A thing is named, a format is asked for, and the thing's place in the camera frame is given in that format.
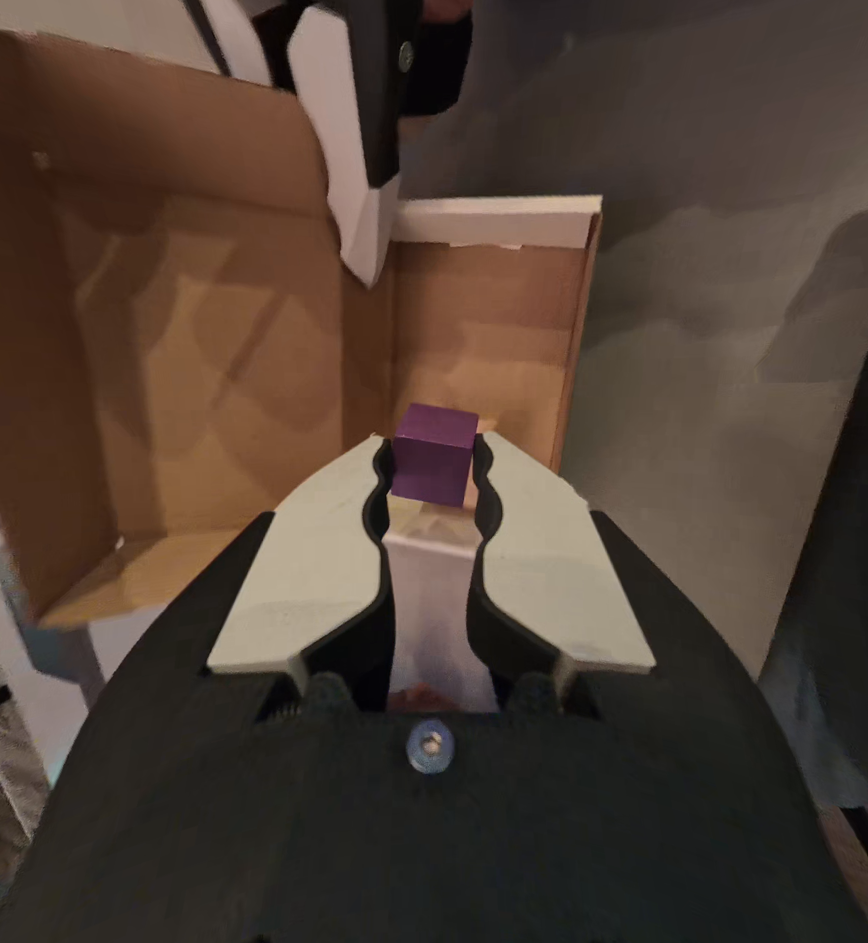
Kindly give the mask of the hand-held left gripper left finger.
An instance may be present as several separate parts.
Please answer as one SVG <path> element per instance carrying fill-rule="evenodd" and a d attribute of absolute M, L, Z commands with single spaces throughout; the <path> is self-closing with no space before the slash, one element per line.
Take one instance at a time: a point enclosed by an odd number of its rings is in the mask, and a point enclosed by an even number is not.
<path fill-rule="evenodd" d="M 276 673 L 300 696 L 343 678 L 357 706 L 385 710 L 395 649 L 392 443 L 370 435 L 275 508 L 206 660 L 216 675 Z"/>

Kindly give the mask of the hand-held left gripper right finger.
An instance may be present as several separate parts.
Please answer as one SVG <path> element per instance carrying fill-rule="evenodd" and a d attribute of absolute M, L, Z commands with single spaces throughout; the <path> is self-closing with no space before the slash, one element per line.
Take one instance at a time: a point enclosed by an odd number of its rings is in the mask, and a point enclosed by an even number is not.
<path fill-rule="evenodd" d="M 498 433 L 475 439 L 468 642 L 505 709 L 539 675 L 558 704 L 589 672 L 646 676 L 656 658 L 588 502 Z"/>

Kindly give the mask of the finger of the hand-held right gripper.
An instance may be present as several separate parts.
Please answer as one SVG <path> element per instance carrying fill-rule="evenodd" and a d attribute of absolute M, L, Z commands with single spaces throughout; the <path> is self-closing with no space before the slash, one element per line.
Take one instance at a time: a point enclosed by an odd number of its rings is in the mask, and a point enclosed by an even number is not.
<path fill-rule="evenodd" d="M 238 1 L 182 1 L 217 71 L 271 88 L 273 81 L 251 18 Z"/>
<path fill-rule="evenodd" d="M 385 264 L 399 199 L 406 3 L 311 4 L 286 53 L 322 148 L 341 261 L 370 289 Z"/>

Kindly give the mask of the purple wooden cube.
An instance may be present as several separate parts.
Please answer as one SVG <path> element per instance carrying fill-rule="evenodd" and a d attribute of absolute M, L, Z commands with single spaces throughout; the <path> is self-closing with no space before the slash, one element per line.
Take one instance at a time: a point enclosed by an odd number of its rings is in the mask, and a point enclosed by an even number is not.
<path fill-rule="evenodd" d="M 462 508 L 479 418 L 474 412 L 413 403 L 392 440 L 391 495 Z"/>

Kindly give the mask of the white cardboard box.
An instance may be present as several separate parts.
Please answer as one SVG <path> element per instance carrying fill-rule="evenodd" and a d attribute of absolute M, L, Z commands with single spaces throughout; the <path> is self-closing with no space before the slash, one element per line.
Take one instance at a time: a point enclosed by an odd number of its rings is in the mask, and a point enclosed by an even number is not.
<path fill-rule="evenodd" d="M 166 604 L 412 402 L 558 471 L 599 197 L 412 200 L 343 265 L 292 95 L 0 30 L 0 522 L 39 636 Z"/>

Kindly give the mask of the person's dark clothing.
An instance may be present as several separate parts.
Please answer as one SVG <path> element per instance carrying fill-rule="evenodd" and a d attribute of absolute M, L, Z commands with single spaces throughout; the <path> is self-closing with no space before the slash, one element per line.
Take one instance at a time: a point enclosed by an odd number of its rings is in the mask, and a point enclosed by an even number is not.
<path fill-rule="evenodd" d="M 868 805 L 868 210 L 833 232 L 758 368 L 853 381 L 759 687 L 821 805 Z"/>

